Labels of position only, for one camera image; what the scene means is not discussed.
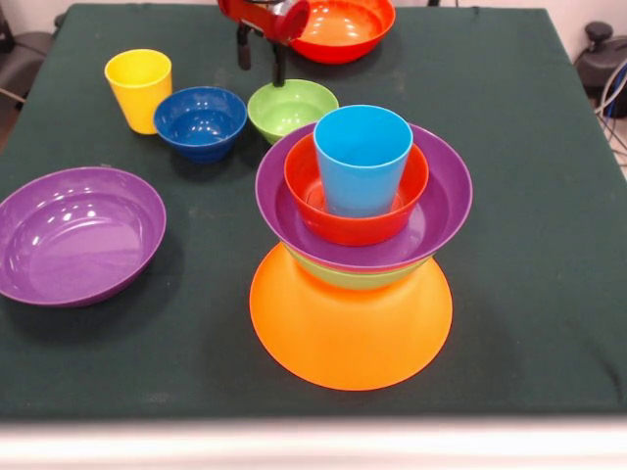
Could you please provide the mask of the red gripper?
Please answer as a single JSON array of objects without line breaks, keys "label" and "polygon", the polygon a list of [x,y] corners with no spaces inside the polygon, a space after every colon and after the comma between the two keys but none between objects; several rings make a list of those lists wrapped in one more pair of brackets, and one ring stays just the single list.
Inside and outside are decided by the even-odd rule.
[{"label": "red gripper", "polygon": [[237,60],[239,68],[251,68],[249,34],[254,31],[271,41],[273,53],[272,85],[282,87],[286,78],[287,51],[292,40],[301,36],[309,20],[308,1],[218,0],[221,12],[237,23]]}]

